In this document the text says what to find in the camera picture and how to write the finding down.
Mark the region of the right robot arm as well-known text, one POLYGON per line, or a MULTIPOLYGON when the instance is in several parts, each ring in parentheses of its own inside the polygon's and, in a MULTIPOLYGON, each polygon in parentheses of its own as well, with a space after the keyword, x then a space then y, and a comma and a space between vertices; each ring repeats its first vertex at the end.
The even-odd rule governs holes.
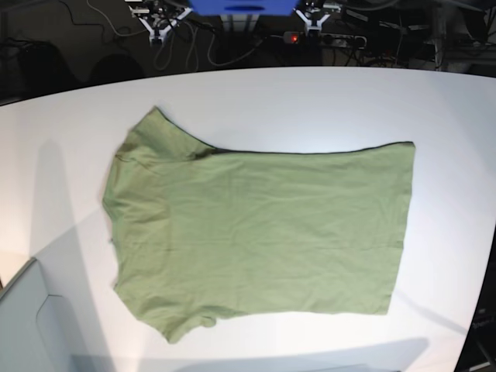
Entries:
POLYGON ((126 4, 148 31, 152 46, 166 41, 167 34, 192 12, 189 1, 129 0, 126 4))

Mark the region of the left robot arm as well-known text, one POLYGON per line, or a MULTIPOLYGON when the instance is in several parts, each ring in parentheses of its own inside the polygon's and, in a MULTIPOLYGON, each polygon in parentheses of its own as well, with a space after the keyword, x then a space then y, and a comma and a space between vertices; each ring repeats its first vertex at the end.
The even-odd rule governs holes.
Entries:
POLYGON ((343 4, 325 0, 299 1, 294 12, 303 21, 306 36, 319 36, 327 20, 341 16, 343 4))

